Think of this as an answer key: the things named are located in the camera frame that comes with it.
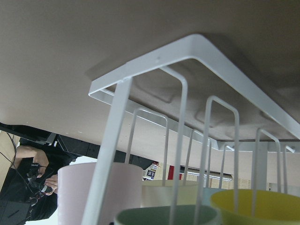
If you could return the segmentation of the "green cup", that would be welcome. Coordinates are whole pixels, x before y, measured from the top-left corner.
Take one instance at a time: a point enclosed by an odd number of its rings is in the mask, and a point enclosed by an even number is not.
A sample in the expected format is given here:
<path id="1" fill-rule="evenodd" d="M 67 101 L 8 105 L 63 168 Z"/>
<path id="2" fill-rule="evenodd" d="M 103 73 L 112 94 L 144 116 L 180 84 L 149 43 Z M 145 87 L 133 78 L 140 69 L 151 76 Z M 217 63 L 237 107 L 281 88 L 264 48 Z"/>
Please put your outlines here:
<path id="1" fill-rule="evenodd" d="M 173 220 L 174 225 L 194 224 L 194 205 L 179 205 Z M 222 219 L 217 209 L 203 205 L 199 213 L 200 225 L 220 225 Z M 170 219 L 170 207 L 147 207 L 124 210 L 115 219 L 115 225 L 168 225 Z"/>

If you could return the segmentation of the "cream white cup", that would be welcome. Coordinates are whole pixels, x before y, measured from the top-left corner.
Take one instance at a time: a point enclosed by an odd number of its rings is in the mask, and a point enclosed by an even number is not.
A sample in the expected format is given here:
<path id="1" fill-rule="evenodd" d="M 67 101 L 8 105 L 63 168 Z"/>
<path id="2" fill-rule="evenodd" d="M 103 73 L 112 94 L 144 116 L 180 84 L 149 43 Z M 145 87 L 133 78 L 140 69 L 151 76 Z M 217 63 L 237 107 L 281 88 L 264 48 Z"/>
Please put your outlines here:
<path id="1" fill-rule="evenodd" d="M 166 180 L 165 186 L 162 180 L 147 180 L 142 182 L 141 207 L 170 206 L 173 197 L 173 180 Z M 196 204 L 198 183 L 196 181 L 179 180 L 177 197 L 178 205 Z"/>

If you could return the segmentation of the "pink cup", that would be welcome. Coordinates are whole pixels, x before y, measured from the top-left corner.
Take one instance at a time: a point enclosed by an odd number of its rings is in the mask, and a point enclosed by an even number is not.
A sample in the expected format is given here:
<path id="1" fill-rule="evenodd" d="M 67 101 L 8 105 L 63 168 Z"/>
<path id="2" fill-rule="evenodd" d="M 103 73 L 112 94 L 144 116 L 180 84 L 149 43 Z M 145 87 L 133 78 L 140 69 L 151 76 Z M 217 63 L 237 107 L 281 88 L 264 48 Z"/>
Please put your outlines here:
<path id="1" fill-rule="evenodd" d="M 81 224 L 96 163 L 65 166 L 58 171 L 58 223 Z M 104 199 L 100 224 L 108 225 L 122 210 L 139 208 L 143 169 L 125 163 L 113 163 Z"/>

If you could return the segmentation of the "light blue cup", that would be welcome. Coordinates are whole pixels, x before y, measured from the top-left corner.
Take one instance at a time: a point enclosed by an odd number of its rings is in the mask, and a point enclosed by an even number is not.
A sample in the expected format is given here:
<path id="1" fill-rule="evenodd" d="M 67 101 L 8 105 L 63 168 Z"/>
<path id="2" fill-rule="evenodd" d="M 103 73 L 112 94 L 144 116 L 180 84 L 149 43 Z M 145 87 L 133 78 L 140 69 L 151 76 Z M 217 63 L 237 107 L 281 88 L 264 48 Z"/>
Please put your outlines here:
<path id="1" fill-rule="evenodd" d="M 203 188 L 203 195 L 212 195 L 216 192 L 223 191 L 223 190 L 224 189 L 222 189 L 222 188 L 204 187 Z"/>

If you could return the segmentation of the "yellow cup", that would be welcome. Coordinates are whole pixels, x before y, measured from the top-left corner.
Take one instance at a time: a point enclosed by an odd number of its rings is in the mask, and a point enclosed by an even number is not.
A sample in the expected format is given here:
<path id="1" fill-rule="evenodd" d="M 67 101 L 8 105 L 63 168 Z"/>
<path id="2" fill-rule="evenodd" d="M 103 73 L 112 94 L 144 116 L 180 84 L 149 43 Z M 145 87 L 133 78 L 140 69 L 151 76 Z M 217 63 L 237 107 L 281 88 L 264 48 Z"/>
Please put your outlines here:
<path id="1" fill-rule="evenodd" d="M 300 198 L 278 192 L 256 192 L 255 215 L 251 215 L 252 190 L 239 190 L 239 211 L 234 211 L 234 191 L 213 194 L 210 203 L 220 210 L 224 225 L 298 225 Z"/>

